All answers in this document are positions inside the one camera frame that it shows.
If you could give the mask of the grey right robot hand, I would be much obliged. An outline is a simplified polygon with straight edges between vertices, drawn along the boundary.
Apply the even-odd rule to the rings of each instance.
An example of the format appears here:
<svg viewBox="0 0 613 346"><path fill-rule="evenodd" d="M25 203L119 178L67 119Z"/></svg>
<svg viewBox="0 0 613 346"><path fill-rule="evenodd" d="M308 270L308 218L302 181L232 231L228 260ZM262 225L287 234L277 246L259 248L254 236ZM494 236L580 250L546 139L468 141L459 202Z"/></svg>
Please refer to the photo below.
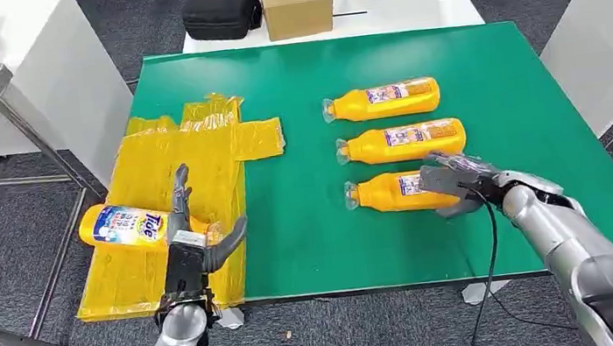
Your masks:
<svg viewBox="0 0 613 346"><path fill-rule="evenodd" d="M496 183L500 170L474 156L429 152L419 169L419 187L427 192L455 196L458 201L436 210L443 218L474 213L482 205L503 205L504 191Z"/></svg>

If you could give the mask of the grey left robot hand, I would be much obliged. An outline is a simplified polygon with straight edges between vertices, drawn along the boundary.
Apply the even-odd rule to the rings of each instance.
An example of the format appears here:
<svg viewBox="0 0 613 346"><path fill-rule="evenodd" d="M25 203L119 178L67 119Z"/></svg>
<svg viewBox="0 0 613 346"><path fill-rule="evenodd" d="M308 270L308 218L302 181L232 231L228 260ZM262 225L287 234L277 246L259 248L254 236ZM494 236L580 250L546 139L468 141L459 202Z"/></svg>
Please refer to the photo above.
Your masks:
<svg viewBox="0 0 613 346"><path fill-rule="evenodd" d="M217 244L208 244L208 240L202 242L201 234L193 232L189 223L188 200L192 188L186 184L188 173L187 165L181 164L173 179L172 212L167 219L166 234L169 253L185 248L192 251L201 262L199 272L217 272L246 237L248 217L246 215L238 217L232 231L221 242Z"/></svg>

